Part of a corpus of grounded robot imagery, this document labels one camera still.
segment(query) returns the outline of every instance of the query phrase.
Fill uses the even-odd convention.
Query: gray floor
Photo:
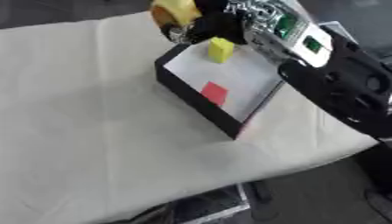
[[[151,0],[0,0],[0,29],[146,11]]]
[[[84,19],[106,18],[145,11],[151,0],[0,0],[0,29]],[[269,224],[383,224],[362,198],[370,184],[353,160],[345,159],[312,171],[267,181],[274,194],[274,220]],[[262,218],[265,209],[255,215]],[[253,223],[244,213],[225,223]]]

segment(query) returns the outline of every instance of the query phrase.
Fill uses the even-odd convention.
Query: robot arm
[[[371,137],[392,137],[392,70],[359,45],[280,0],[191,1],[198,17],[188,24],[160,24],[170,41],[197,44],[217,36],[249,44],[330,115]]]

